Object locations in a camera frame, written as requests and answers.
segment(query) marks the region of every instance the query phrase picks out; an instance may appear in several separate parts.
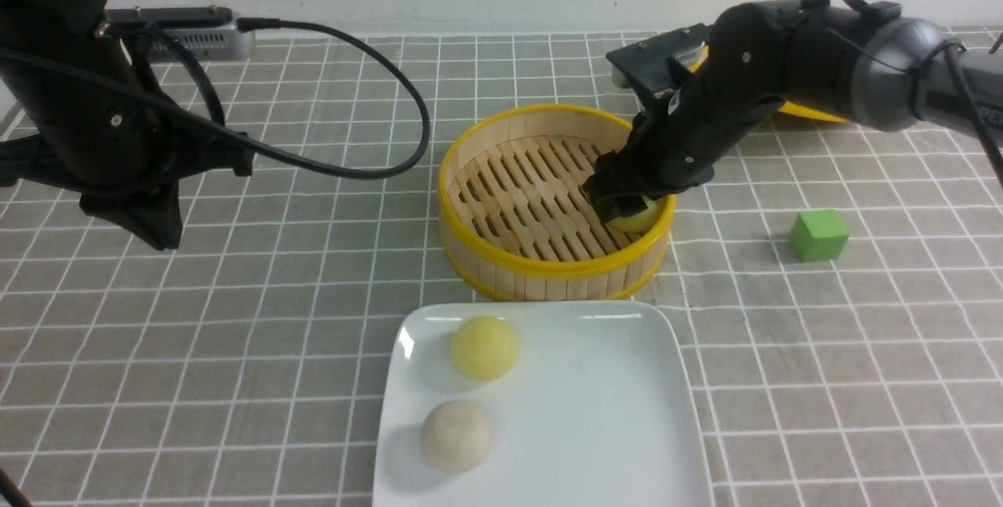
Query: square plate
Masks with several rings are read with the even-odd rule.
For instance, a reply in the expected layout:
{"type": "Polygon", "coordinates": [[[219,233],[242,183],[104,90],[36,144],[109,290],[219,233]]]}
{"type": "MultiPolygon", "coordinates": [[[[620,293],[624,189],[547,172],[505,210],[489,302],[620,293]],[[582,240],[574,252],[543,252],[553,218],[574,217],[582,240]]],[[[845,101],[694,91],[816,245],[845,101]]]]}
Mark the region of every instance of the square plate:
{"type": "Polygon", "coordinates": [[[376,444],[375,507],[706,507],[710,475],[672,327],[634,301],[462,303],[418,309],[394,343],[376,444]],[[449,361],[463,319],[511,321],[516,366],[487,384],[449,361]],[[421,423],[450,400],[479,404],[487,460],[447,476],[421,423]]]}

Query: cable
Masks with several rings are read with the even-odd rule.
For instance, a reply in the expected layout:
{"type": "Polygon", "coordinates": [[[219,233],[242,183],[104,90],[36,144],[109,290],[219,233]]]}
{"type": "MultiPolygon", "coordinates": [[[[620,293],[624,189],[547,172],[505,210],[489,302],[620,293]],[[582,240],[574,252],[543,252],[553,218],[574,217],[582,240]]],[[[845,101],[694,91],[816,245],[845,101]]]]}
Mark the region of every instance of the cable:
{"type": "Polygon", "coordinates": [[[944,59],[947,61],[947,71],[951,75],[954,86],[956,86],[958,93],[965,100],[965,106],[968,108],[968,117],[971,117],[972,125],[975,128],[975,136],[978,137],[979,143],[982,144],[982,150],[989,157],[989,164],[992,165],[993,172],[996,173],[996,179],[1003,186],[1003,155],[1000,154],[999,146],[993,141],[986,122],[982,120],[982,115],[979,113],[979,106],[975,103],[975,95],[968,86],[965,74],[961,71],[958,53],[954,47],[944,49],[944,59]]]}
{"type": "Polygon", "coordinates": [[[340,39],[348,44],[354,46],[355,48],[361,50],[363,53],[368,54],[373,60],[376,60],[384,68],[389,71],[393,77],[397,78],[400,85],[404,86],[407,93],[414,98],[414,102],[418,106],[418,112],[421,116],[421,140],[418,144],[417,150],[411,155],[406,161],[401,163],[399,166],[404,167],[404,170],[411,168],[421,159],[424,155],[425,149],[428,147],[429,140],[431,138],[431,120],[428,114],[428,107],[425,106],[424,99],[421,98],[421,93],[418,89],[411,83],[411,80],[407,79],[407,76],[400,71],[399,68],[393,65],[393,62],[387,60],[383,54],[379,51],[373,49],[373,47],[367,45],[361,40],[355,38],[352,35],[344,31],[339,31],[333,27],[327,27],[325,25],[320,25],[318,23],[306,23],[302,21],[286,21],[283,19],[274,18],[264,18],[264,17],[242,17],[237,20],[237,29],[241,32],[256,31],[259,29],[299,29],[301,31],[313,31],[315,33],[323,33],[325,35],[332,36],[336,39],[340,39]]]}
{"type": "MultiPolygon", "coordinates": [[[[331,29],[331,31],[333,31],[333,33],[328,33],[328,34],[341,33],[336,29],[331,29]]],[[[205,117],[199,114],[182,109],[172,101],[164,99],[160,96],[154,95],[153,93],[149,93],[141,89],[137,89],[132,86],[116,82],[114,80],[105,78],[103,76],[93,74],[92,72],[81,70],[74,66],[69,66],[61,62],[53,62],[51,60],[47,60],[46,58],[42,58],[40,56],[27,54],[19,50],[3,46],[0,46],[0,59],[14,62],[15,64],[32,66],[34,68],[37,68],[44,72],[48,72],[50,74],[57,74],[64,77],[72,78],[87,85],[91,85],[97,88],[111,91],[113,93],[117,93],[123,97],[127,97],[139,104],[142,104],[143,106],[149,107],[165,115],[171,115],[173,117],[186,121],[187,123],[195,128],[198,128],[204,132],[216,134],[216,136],[219,136],[222,140],[228,141],[235,145],[240,145],[254,153],[261,155],[262,157],[272,159],[274,161],[294,166],[297,168],[301,168],[303,170],[316,172],[318,174],[323,174],[325,176],[347,178],[350,180],[383,180],[385,178],[391,178],[393,176],[397,176],[398,174],[406,172],[409,169],[411,169],[414,165],[416,165],[418,161],[421,160],[421,157],[424,156],[425,151],[428,150],[428,144],[431,140],[431,118],[428,114],[428,107],[425,106],[425,102],[421,98],[421,94],[415,88],[414,84],[412,84],[411,81],[408,80],[407,77],[404,76],[404,74],[399,69],[397,69],[396,66],[393,65],[393,63],[387,60],[386,57],[381,55],[379,52],[373,50],[372,47],[366,45],[365,43],[362,43],[358,39],[355,39],[354,37],[351,37],[349,35],[345,36],[347,36],[348,38],[344,40],[356,46],[361,45],[359,46],[359,48],[361,48],[363,52],[369,54],[377,61],[379,61],[380,64],[387,67],[387,69],[390,70],[390,73],[393,74],[395,77],[397,77],[398,80],[400,80],[401,85],[403,85],[404,88],[407,89],[409,93],[411,93],[411,97],[414,98],[415,102],[418,105],[418,111],[421,116],[421,138],[418,140],[418,146],[414,150],[414,153],[411,155],[411,157],[408,157],[407,160],[396,166],[392,166],[389,168],[382,168],[382,169],[374,169],[374,170],[359,170],[351,168],[341,168],[336,165],[323,164],[308,159],[306,157],[302,157],[300,155],[288,153],[286,151],[283,151],[282,149],[277,149],[275,147],[266,145],[259,141],[255,141],[254,139],[251,139],[245,135],[227,129],[224,125],[206,119],[205,117]]]]}
{"type": "Polygon", "coordinates": [[[2,469],[0,469],[0,497],[3,497],[10,507],[31,507],[28,497],[17,489],[17,484],[2,469]]]}
{"type": "Polygon", "coordinates": [[[865,50],[863,46],[861,46],[861,45],[853,42],[853,40],[850,39],[849,36],[843,35],[843,33],[837,31],[835,29],[833,29],[831,27],[825,27],[825,32],[830,33],[832,36],[839,38],[841,41],[843,41],[843,42],[849,44],[850,46],[854,47],[857,50],[857,52],[860,52],[864,56],[867,56],[871,60],[874,60],[875,62],[881,64],[882,66],[885,66],[886,68],[892,68],[896,72],[902,72],[903,74],[909,73],[909,68],[900,68],[899,66],[893,66],[892,64],[889,64],[888,62],[885,62],[884,60],[878,58],[874,54],[871,54],[870,52],[868,52],[867,50],[865,50]]]}
{"type": "Polygon", "coordinates": [[[202,67],[202,64],[199,63],[199,60],[195,57],[195,55],[192,54],[191,50],[185,48],[185,45],[178,42],[178,39],[172,37],[168,33],[163,32],[162,29],[154,25],[130,31],[121,31],[119,33],[120,34],[112,35],[118,37],[134,37],[136,35],[142,35],[160,43],[160,45],[168,49],[168,52],[170,52],[176,60],[185,66],[189,75],[192,76],[192,80],[199,88],[199,93],[202,95],[202,99],[206,102],[210,118],[219,124],[227,124],[227,116],[223,110],[223,103],[220,101],[220,96],[216,93],[216,87],[213,86],[213,82],[209,79],[209,74],[206,73],[206,70],[202,67]]]}

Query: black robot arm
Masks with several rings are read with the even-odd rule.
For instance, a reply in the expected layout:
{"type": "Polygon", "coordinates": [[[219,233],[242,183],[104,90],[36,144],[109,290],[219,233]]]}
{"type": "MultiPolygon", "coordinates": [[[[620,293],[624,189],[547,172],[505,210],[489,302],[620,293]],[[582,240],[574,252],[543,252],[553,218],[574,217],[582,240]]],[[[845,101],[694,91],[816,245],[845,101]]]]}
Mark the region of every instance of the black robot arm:
{"type": "Polygon", "coordinates": [[[694,26],[610,53],[645,110],[583,187],[600,218],[711,180],[714,163],[785,101],[881,131],[930,120],[978,137],[1003,173],[1003,57],[959,54],[938,25],[901,17],[897,4],[845,1],[741,4],[709,33],[694,26]],[[696,72],[666,56],[702,36],[710,52],[696,72]]]}
{"type": "MultiPolygon", "coordinates": [[[[148,39],[116,34],[106,0],[0,0],[0,46],[169,99],[146,60],[148,39]]],[[[177,248],[181,178],[211,169],[250,176],[252,154],[78,80],[0,60],[38,135],[0,145],[0,186],[18,180],[81,194],[80,208],[155,249],[177,248]]]]}

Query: white grid line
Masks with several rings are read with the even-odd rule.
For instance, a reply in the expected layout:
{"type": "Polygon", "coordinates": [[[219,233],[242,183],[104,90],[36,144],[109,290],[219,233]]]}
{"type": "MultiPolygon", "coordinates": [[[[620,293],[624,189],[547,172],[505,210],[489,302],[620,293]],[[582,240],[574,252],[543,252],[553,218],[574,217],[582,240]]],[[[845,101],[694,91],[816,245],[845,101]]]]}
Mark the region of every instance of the white grid line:
{"type": "MultiPolygon", "coordinates": [[[[404,49],[404,45],[403,45],[403,42],[401,42],[401,45],[400,45],[401,56],[403,55],[402,54],[403,49],[404,49]]],[[[360,81],[362,79],[362,70],[363,70],[362,67],[365,66],[365,60],[366,59],[363,58],[363,61],[359,63],[359,80],[360,81]]],[[[394,93],[400,93],[400,83],[399,82],[396,85],[396,89],[395,89],[394,93]]],[[[359,86],[355,86],[355,96],[356,96],[356,98],[358,98],[358,94],[359,94],[359,86]]],[[[396,115],[396,114],[397,114],[397,102],[394,101],[394,103],[393,103],[393,115],[396,115]]],[[[351,116],[352,116],[352,118],[355,117],[355,103],[352,104],[352,115],[351,116]]],[[[390,165],[390,154],[392,153],[392,150],[391,150],[390,146],[393,145],[393,125],[394,125],[393,118],[394,118],[393,116],[390,117],[390,141],[389,141],[389,144],[387,145],[387,149],[386,149],[386,166],[390,165]]],[[[382,190],[382,195],[379,198],[379,212],[377,213],[377,215],[379,215],[379,217],[382,217],[383,216],[383,206],[384,206],[384,202],[386,200],[386,182],[383,182],[383,184],[380,186],[380,189],[382,190]]],[[[366,291],[366,303],[365,303],[365,310],[363,312],[363,317],[362,317],[362,329],[359,332],[358,356],[355,357],[355,378],[352,381],[352,395],[353,396],[356,395],[356,394],[358,394],[358,392],[359,392],[359,378],[361,378],[361,375],[362,375],[362,360],[363,360],[363,358],[362,358],[362,350],[363,350],[363,348],[365,348],[365,343],[366,343],[366,325],[369,322],[369,319],[368,319],[368,317],[369,317],[369,307],[370,307],[370,303],[372,303],[373,277],[376,275],[376,264],[378,262],[378,259],[376,257],[377,257],[377,249],[379,248],[379,230],[380,230],[380,224],[379,224],[379,222],[377,222],[376,223],[376,235],[373,238],[373,261],[372,261],[372,264],[370,265],[370,268],[369,268],[369,287],[368,287],[368,289],[366,291]]],[[[352,424],[354,422],[355,422],[355,400],[352,400],[348,404],[348,424],[347,424],[347,426],[345,428],[345,442],[346,443],[351,440],[351,437],[352,437],[352,424]]],[[[338,493],[339,494],[341,494],[345,490],[345,474],[347,473],[347,470],[348,470],[348,447],[345,447],[345,450],[341,454],[341,471],[340,471],[340,474],[338,475],[338,493]]],[[[340,505],[341,505],[341,499],[338,500],[338,505],[340,507],[340,505]]]]}
{"type": "MultiPolygon", "coordinates": [[[[745,164],[745,161],[743,159],[741,159],[741,156],[740,156],[741,155],[741,146],[737,145],[737,146],[735,146],[735,149],[739,153],[739,160],[742,160],[742,172],[745,173],[745,178],[751,184],[752,183],[752,175],[751,175],[751,173],[749,173],[748,165],[745,164]]],[[[801,197],[803,198],[804,193],[801,191],[800,186],[797,187],[797,190],[798,190],[798,193],[801,194],[801,197]]],[[[752,188],[752,199],[755,200],[756,207],[761,209],[762,208],[762,204],[759,201],[759,196],[756,194],[755,188],[752,188]]],[[[762,218],[763,227],[768,227],[768,225],[766,223],[766,215],[760,214],[760,218],[762,218]]],[[[778,262],[781,261],[782,258],[780,257],[780,251],[777,250],[775,243],[770,243],[770,249],[773,251],[773,256],[776,258],[776,260],[778,262]]],[[[727,251],[725,251],[725,258],[728,258],[727,251]]],[[[795,305],[795,308],[796,308],[797,320],[800,322],[801,328],[804,329],[804,334],[805,334],[806,339],[807,339],[807,347],[808,347],[809,351],[811,352],[811,357],[814,360],[815,367],[818,368],[818,375],[819,375],[819,377],[821,379],[821,386],[822,386],[822,389],[824,390],[824,393],[825,393],[825,399],[828,402],[828,406],[832,409],[832,416],[835,419],[837,427],[840,428],[841,431],[842,431],[842,429],[843,429],[843,421],[840,419],[840,412],[839,412],[838,408],[835,407],[835,399],[832,397],[832,389],[828,386],[828,381],[825,378],[825,370],[821,366],[821,360],[818,358],[818,353],[815,350],[815,345],[812,342],[811,331],[808,329],[807,322],[804,320],[804,313],[801,311],[800,307],[797,307],[797,295],[796,295],[796,293],[794,293],[794,288],[790,284],[790,277],[788,276],[787,271],[784,270],[782,272],[782,274],[783,274],[783,283],[786,286],[787,291],[790,293],[790,300],[791,300],[791,302],[795,305]]],[[[755,336],[752,333],[752,328],[748,324],[748,316],[747,315],[746,315],[745,328],[746,328],[746,330],[748,330],[749,340],[755,340],[755,336]]],[[[765,370],[762,370],[762,364],[759,363],[759,365],[760,365],[760,373],[763,376],[762,377],[763,382],[766,382],[766,372],[765,372],[765,370]]],[[[767,391],[766,394],[767,394],[767,396],[770,396],[770,407],[774,407],[773,403],[772,403],[772,394],[769,391],[767,391]]],[[[776,420],[776,427],[777,427],[777,429],[782,429],[779,417],[776,416],[775,409],[773,411],[773,415],[774,415],[774,419],[776,420]]],[[[847,449],[847,455],[850,457],[850,465],[851,465],[851,467],[854,470],[854,476],[857,477],[858,479],[860,479],[861,476],[862,476],[862,474],[861,474],[861,468],[860,468],[860,465],[857,464],[857,459],[854,456],[853,449],[850,447],[850,440],[847,438],[846,433],[842,433],[841,432],[840,436],[842,438],[843,446],[846,447],[846,449],[847,449]]],[[[792,478],[798,478],[797,473],[795,471],[795,468],[794,468],[792,462],[791,462],[790,470],[791,470],[791,472],[790,472],[791,477],[792,478]]],[[[864,503],[867,504],[868,507],[871,507],[871,496],[868,494],[867,488],[864,486],[863,483],[861,483],[859,487],[860,487],[861,493],[863,493],[863,495],[864,495],[864,503]]],[[[799,499],[800,499],[801,503],[804,502],[803,498],[799,497],[799,499]]]]}
{"type": "MultiPolygon", "coordinates": [[[[247,64],[245,64],[244,72],[245,73],[247,72],[247,64]]],[[[204,183],[205,183],[205,178],[203,179],[202,182],[200,182],[200,187],[204,183]]],[[[248,187],[249,187],[250,183],[251,183],[250,180],[247,180],[244,183],[243,192],[245,194],[248,191],[248,187]]],[[[241,207],[243,206],[243,203],[244,203],[243,199],[241,199],[237,203],[237,210],[234,212],[234,217],[233,217],[233,222],[234,223],[237,222],[237,219],[240,216],[241,207]]],[[[226,248],[230,246],[230,241],[233,239],[233,236],[234,236],[234,229],[231,228],[229,230],[229,232],[227,233],[227,240],[226,240],[226,242],[224,244],[224,252],[226,252],[226,248]]],[[[209,312],[209,307],[213,303],[213,293],[215,292],[216,284],[219,281],[220,271],[222,271],[222,269],[223,269],[223,259],[221,258],[220,259],[220,263],[217,265],[216,271],[213,274],[213,281],[212,281],[212,283],[210,285],[209,294],[206,296],[206,303],[203,304],[202,313],[201,313],[201,315],[199,317],[199,323],[196,325],[195,333],[192,336],[192,342],[189,345],[188,353],[186,355],[186,358],[188,358],[188,359],[186,359],[186,361],[182,364],[181,374],[178,376],[178,385],[177,385],[177,387],[175,389],[174,401],[173,401],[173,403],[171,404],[171,407],[168,410],[168,417],[166,417],[166,420],[163,423],[163,430],[160,433],[160,439],[159,439],[159,443],[158,443],[159,447],[164,446],[164,442],[165,442],[165,440],[168,438],[169,431],[171,430],[171,423],[172,423],[172,420],[174,419],[176,405],[181,401],[181,394],[182,394],[182,390],[185,387],[185,378],[186,378],[186,376],[188,374],[188,367],[189,367],[189,364],[191,363],[191,357],[192,357],[193,353],[195,352],[196,344],[199,341],[199,335],[202,332],[203,324],[206,321],[206,314],[209,312]]],[[[159,463],[159,460],[160,460],[160,453],[157,452],[157,453],[155,453],[153,455],[153,461],[152,461],[152,463],[150,464],[150,467],[149,467],[149,474],[146,476],[146,482],[143,485],[142,498],[143,498],[144,501],[147,499],[147,496],[149,495],[149,489],[150,489],[150,486],[153,483],[153,475],[156,473],[156,468],[157,468],[157,465],[159,463]]],[[[209,490],[210,491],[212,491],[213,485],[215,485],[216,470],[218,468],[219,468],[219,458],[217,458],[217,461],[216,461],[216,463],[214,465],[214,468],[213,468],[213,475],[211,476],[210,483],[209,483],[209,486],[210,486],[209,490]]]]}
{"type": "MultiPolygon", "coordinates": [[[[328,39],[327,44],[324,46],[324,60],[321,62],[321,69],[320,69],[321,74],[323,74],[324,70],[327,68],[328,55],[331,52],[331,42],[332,42],[331,39],[328,39]]],[[[319,95],[320,88],[322,86],[323,86],[323,84],[318,79],[317,80],[317,86],[314,89],[314,102],[310,106],[311,114],[313,113],[314,106],[317,104],[316,103],[317,96],[319,95]]],[[[306,149],[306,140],[307,140],[307,137],[309,137],[309,135],[310,135],[310,128],[308,125],[307,126],[307,132],[303,136],[303,145],[304,146],[300,149],[300,154],[301,155],[303,154],[304,150],[306,149]]],[[[290,181],[290,183],[289,183],[289,197],[288,197],[288,199],[286,201],[286,208],[285,208],[284,216],[289,215],[289,206],[290,206],[290,203],[292,202],[292,199],[293,199],[292,198],[292,196],[293,196],[292,192],[293,192],[294,185],[296,184],[296,178],[297,178],[298,174],[299,174],[299,169],[297,169],[297,171],[293,173],[293,180],[290,181]]],[[[335,203],[336,202],[334,202],[334,201],[332,201],[332,203],[331,203],[331,212],[332,212],[331,222],[332,223],[334,222],[334,215],[333,215],[333,213],[334,213],[335,203]]],[[[330,238],[330,236],[331,236],[331,231],[330,231],[330,229],[328,229],[327,237],[330,238]]],[[[272,262],[271,262],[271,264],[268,267],[268,271],[269,271],[269,277],[268,277],[268,279],[271,279],[272,267],[275,265],[275,257],[278,254],[279,242],[281,242],[281,240],[282,240],[282,226],[280,225],[280,227],[279,227],[279,235],[276,235],[276,238],[275,238],[275,247],[274,247],[275,250],[273,251],[274,254],[272,255],[272,262]]],[[[323,268],[323,256],[322,256],[321,257],[321,268],[318,269],[317,273],[318,274],[323,274],[323,270],[324,270],[324,268],[323,268]]],[[[262,292],[261,292],[261,300],[258,301],[258,310],[255,311],[255,317],[261,317],[261,309],[262,309],[262,306],[265,303],[265,294],[266,294],[266,291],[262,290],[262,292]]],[[[302,341],[302,343],[300,345],[300,356],[299,356],[299,364],[298,364],[298,367],[296,369],[296,381],[293,383],[293,396],[296,396],[296,393],[299,392],[299,389],[300,389],[300,379],[302,378],[303,363],[304,363],[304,359],[305,359],[305,356],[306,356],[306,353],[307,353],[307,344],[308,344],[308,342],[310,340],[310,331],[311,331],[312,327],[313,327],[313,310],[311,309],[310,319],[307,321],[307,327],[305,329],[303,329],[303,341],[302,341]]],[[[244,356],[248,356],[248,349],[245,349],[244,356]]],[[[241,374],[243,375],[243,373],[244,373],[244,367],[242,366],[241,367],[241,374]]],[[[240,396],[239,392],[240,392],[240,382],[238,381],[238,383],[237,383],[237,393],[234,394],[234,400],[235,401],[237,400],[238,396],[240,396]]],[[[279,496],[279,485],[282,482],[282,470],[283,470],[283,467],[285,466],[285,462],[286,462],[286,450],[290,446],[289,445],[289,434],[292,431],[293,416],[294,416],[295,412],[296,412],[296,403],[295,402],[291,402],[289,404],[289,410],[286,412],[286,428],[283,429],[283,432],[282,432],[282,447],[280,447],[280,449],[279,449],[279,464],[278,464],[278,466],[275,469],[275,472],[276,472],[275,473],[275,481],[272,483],[272,495],[273,495],[273,498],[272,498],[272,501],[271,501],[271,506],[272,507],[275,507],[276,497],[279,496]]]]}

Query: green block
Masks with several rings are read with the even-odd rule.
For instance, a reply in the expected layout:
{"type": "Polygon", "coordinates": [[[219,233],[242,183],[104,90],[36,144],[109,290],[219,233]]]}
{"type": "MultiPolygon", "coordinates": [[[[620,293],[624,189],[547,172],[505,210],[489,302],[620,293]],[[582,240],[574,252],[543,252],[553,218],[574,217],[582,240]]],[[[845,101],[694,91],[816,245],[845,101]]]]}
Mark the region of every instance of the green block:
{"type": "Polygon", "coordinates": [[[835,260],[849,239],[847,224],[831,209],[798,213],[790,229],[790,244],[803,262],[835,260]]]}

